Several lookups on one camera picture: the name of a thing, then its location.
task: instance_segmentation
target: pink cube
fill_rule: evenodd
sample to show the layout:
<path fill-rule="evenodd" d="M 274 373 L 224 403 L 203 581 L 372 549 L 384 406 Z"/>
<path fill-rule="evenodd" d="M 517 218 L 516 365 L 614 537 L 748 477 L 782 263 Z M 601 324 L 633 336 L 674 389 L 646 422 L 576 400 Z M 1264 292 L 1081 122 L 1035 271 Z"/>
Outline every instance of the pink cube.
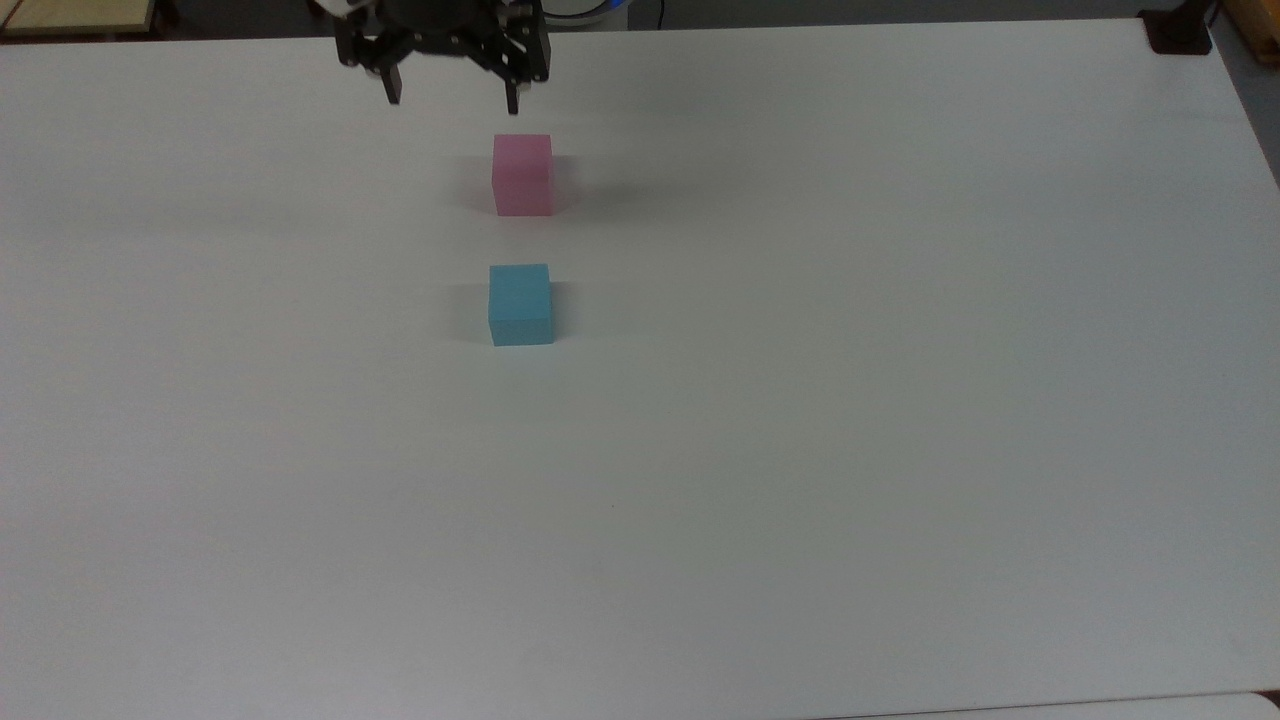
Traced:
<path fill-rule="evenodd" d="M 554 213 L 552 136 L 493 136 L 493 199 L 502 217 Z"/>

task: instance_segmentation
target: cable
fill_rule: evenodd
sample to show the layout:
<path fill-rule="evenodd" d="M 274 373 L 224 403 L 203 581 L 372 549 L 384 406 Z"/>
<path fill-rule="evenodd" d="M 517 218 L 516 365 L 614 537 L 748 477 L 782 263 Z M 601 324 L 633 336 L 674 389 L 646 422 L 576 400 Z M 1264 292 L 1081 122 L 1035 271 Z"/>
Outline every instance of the cable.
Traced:
<path fill-rule="evenodd" d="M 600 0 L 600 3 L 596 6 L 591 8 L 590 10 L 585 10 L 581 13 L 570 13 L 563 15 L 559 13 L 548 12 L 544 8 L 543 17 L 547 18 L 548 24 L 553 26 L 562 26 L 562 27 L 582 26 L 582 24 L 590 24 L 591 22 L 596 20 L 598 18 L 603 18 L 609 13 L 621 10 L 622 8 L 626 8 L 630 4 L 631 0 Z"/>

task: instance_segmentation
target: cube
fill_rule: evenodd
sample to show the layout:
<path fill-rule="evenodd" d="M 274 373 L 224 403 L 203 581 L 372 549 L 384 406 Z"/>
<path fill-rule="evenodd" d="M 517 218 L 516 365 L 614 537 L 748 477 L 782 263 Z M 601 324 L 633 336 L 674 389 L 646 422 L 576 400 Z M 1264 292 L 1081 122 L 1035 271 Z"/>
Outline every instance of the cube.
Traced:
<path fill-rule="evenodd" d="M 495 346 L 549 345 L 552 328 L 552 275 L 541 265 L 489 268 L 489 332 Z"/>
<path fill-rule="evenodd" d="M 493 136 L 493 200 L 502 217 L 547 217 L 552 196 L 552 136 Z"/>

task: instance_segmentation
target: wooden furniture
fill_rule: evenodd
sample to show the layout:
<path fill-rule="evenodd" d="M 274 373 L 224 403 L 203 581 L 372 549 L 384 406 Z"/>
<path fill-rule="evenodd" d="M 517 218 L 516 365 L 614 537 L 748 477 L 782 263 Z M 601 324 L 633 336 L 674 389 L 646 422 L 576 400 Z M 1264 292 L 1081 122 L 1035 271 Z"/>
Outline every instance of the wooden furniture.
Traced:
<path fill-rule="evenodd" d="M 1280 0 L 1222 0 L 1260 63 L 1280 64 Z"/>
<path fill-rule="evenodd" d="M 177 24 L 173 0 L 18 0 L 0 35 L 141 33 L 152 31 L 157 13 Z"/>

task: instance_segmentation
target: black bracket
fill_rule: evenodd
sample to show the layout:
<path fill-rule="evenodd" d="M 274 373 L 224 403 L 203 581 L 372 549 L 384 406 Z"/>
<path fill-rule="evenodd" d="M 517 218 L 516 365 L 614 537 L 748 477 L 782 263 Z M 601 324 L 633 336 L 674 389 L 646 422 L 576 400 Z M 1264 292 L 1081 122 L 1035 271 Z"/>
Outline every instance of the black bracket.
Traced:
<path fill-rule="evenodd" d="M 495 3 L 493 14 L 470 26 L 444 32 L 415 32 L 396 27 L 383 18 L 378 37 L 365 37 L 367 15 L 334 18 L 338 60 L 347 67 L 364 67 L 383 81 L 387 100 L 401 99 L 399 61 L 412 53 L 470 58 L 476 65 L 502 78 L 507 111 L 520 111 L 518 90 L 550 76 L 550 41 L 541 0 Z"/>
<path fill-rule="evenodd" d="M 1208 55 L 1213 49 L 1204 15 L 1216 0 L 1187 0 L 1172 10 L 1138 13 L 1147 41 L 1158 55 Z"/>

